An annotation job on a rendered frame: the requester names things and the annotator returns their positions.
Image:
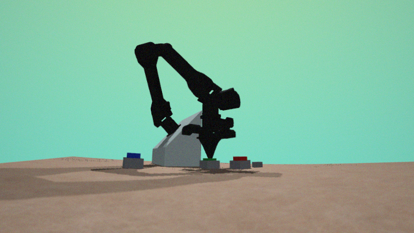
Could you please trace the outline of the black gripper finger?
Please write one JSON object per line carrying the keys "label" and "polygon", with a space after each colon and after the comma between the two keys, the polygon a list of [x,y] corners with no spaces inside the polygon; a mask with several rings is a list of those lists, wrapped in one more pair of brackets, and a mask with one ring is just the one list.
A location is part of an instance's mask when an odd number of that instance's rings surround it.
{"label": "black gripper finger", "polygon": [[200,140],[202,147],[208,158],[211,158],[211,141],[213,136],[200,136],[197,139]]}
{"label": "black gripper finger", "polygon": [[211,158],[213,158],[216,147],[217,147],[218,143],[221,141],[221,139],[224,139],[224,137],[213,137],[212,138],[212,141],[211,141]]}

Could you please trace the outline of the blue button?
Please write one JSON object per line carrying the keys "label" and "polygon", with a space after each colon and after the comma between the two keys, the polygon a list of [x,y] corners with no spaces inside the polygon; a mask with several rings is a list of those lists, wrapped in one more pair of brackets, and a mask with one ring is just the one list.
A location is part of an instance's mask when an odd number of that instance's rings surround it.
{"label": "blue button", "polygon": [[124,168],[138,168],[143,169],[144,159],[140,158],[140,153],[129,153],[127,152],[127,157],[123,157],[122,166]]}

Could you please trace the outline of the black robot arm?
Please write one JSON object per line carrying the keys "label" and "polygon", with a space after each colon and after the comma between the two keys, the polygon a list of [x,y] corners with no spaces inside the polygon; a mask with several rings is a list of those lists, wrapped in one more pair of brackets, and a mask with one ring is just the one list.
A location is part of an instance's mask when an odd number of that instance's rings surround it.
{"label": "black robot arm", "polygon": [[[172,47],[169,43],[147,42],[138,45],[134,52],[138,63],[144,68],[152,99],[151,114],[156,128],[162,126],[169,136],[181,126],[170,117],[173,115],[170,102],[163,97],[156,66],[158,57],[163,57],[187,81],[188,89],[198,98],[197,101],[202,103],[202,111],[219,112],[219,109],[224,111],[240,107],[240,96],[234,88],[222,90],[204,73],[195,70]],[[210,94],[211,90],[213,92]],[[209,113],[206,128],[211,127],[219,131],[230,131],[230,128],[234,127],[234,119],[229,117],[222,119],[220,114],[216,117],[213,113]]]}

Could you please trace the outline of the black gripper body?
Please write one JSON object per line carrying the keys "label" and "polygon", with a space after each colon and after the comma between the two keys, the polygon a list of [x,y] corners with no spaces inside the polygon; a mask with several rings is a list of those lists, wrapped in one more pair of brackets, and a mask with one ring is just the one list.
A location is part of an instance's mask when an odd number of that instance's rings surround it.
{"label": "black gripper body", "polygon": [[203,111],[202,115],[200,116],[200,119],[202,119],[202,127],[200,125],[188,124],[186,126],[183,126],[181,134],[190,136],[192,133],[194,133],[194,134],[199,134],[199,137],[200,136],[213,136],[213,137],[224,137],[224,139],[236,138],[235,130],[230,129],[230,131],[219,131],[213,127],[206,128],[206,120],[208,118],[209,113],[213,113],[214,117],[217,117],[217,114],[219,114],[219,112],[215,110]]}

